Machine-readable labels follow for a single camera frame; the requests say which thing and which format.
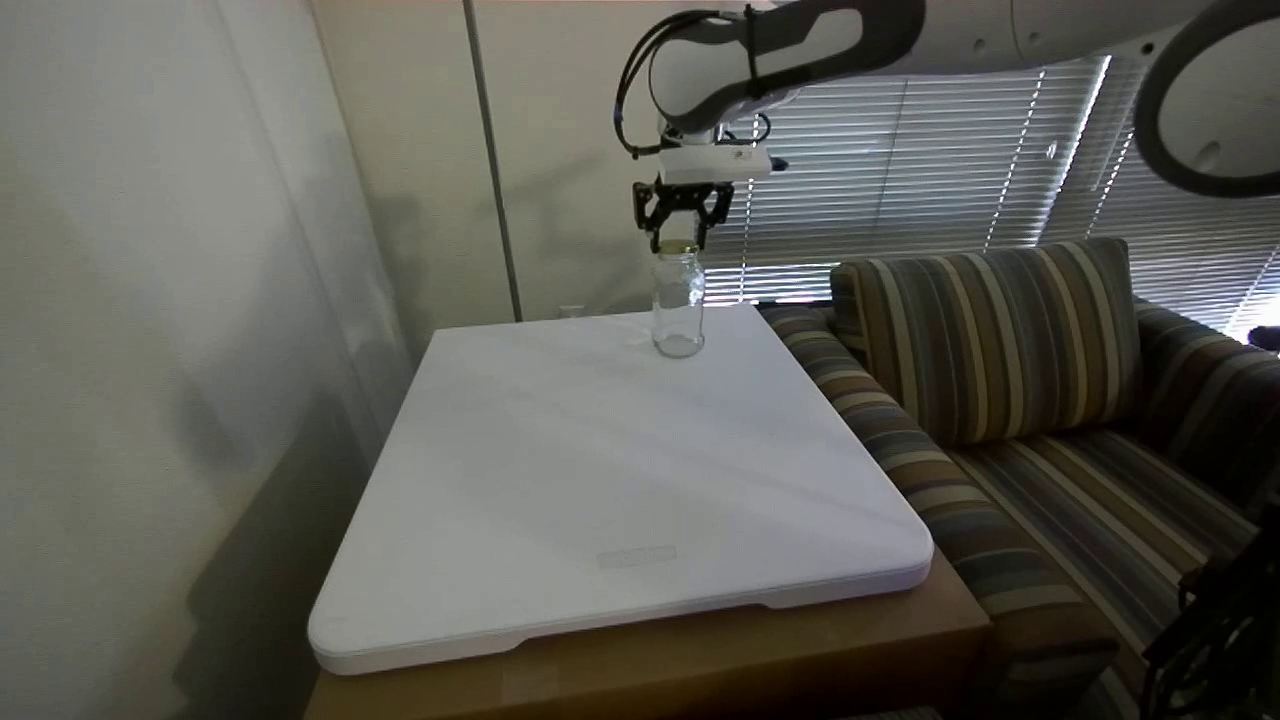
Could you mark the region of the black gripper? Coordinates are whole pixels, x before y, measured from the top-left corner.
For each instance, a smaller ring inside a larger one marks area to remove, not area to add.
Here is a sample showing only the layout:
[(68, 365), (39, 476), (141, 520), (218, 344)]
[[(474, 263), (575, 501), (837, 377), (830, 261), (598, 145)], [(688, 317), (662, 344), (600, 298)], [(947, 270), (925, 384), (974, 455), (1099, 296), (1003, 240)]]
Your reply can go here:
[(648, 230), (648, 246), (665, 252), (665, 225), (675, 213), (698, 215), (698, 252), (707, 246), (707, 230), (727, 215), (736, 189), (734, 184), (633, 184), (633, 215)]

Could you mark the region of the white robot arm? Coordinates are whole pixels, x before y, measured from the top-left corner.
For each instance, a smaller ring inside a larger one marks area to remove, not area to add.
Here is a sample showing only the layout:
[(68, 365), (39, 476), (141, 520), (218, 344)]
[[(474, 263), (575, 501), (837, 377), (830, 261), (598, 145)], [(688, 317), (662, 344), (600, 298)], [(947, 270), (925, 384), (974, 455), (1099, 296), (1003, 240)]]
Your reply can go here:
[(686, 215), (686, 244), (727, 215), (734, 184), (779, 172), (725, 123), (795, 87), (848, 74), (1007, 73), (1171, 31), (1134, 106), (1146, 162), (1196, 197), (1276, 197), (1280, 0), (745, 0), (658, 20), (628, 52), (612, 133), (662, 172), (633, 184), (653, 246)]

